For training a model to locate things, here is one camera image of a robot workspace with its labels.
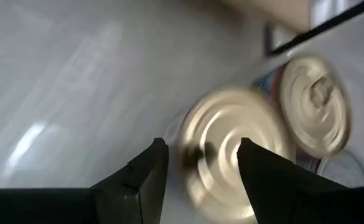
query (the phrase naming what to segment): blurry can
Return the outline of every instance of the blurry can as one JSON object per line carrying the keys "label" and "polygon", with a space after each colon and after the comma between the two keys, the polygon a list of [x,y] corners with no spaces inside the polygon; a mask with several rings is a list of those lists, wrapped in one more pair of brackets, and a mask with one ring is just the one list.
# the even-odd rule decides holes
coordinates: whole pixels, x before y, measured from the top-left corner
{"label": "blurry can", "polygon": [[256,223],[241,181],[242,137],[295,162],[296,152],[276,110],[252,88],[228,87],[202,98],[179,134],[185,186],[193,204],[220,223]]}
{"label": "blurry can", "polygon": [[[324,59],[294,57],[253,85],[278,105],[301,149],[298,158],[328,157],[345,147],[350,135],[350,103],[336,71]],[[318,162],[308,166],[316,170]]]}

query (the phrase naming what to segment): black object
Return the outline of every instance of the black object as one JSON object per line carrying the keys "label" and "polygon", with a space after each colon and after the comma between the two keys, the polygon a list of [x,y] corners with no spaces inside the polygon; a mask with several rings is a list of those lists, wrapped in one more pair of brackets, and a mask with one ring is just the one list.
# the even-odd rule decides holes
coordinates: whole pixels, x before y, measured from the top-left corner
{"label": "black object", "polygon": [[161,138],[89,189],[0,189],[0,223],[157,224],[168,146]]}
{"label": "black object", "polygon": [[335,16],[334,18],[324,22],[323,24],[307,31],[306,33],[297,35],[290,42],[287,42],[287,43],[283,44],[282,46],[277,47],[276,49],[271,48],[273,40],[271,39],[270,30],[267,27],[265,29],[265,37],[266,37],[265,46],[264,46],[265,51],[268,55],[281,54],[331,28],[334,28],[335,26],[337,26],[363,12],[364,12],[364,1],[357,4],[356,6],[353,6],[350,9],[346,10],[345,12]]}
{"label": "black object", "polygon": [[259,224],[364,223],[364,187],[348,189],[248,138],[241,140],[237,159]]}

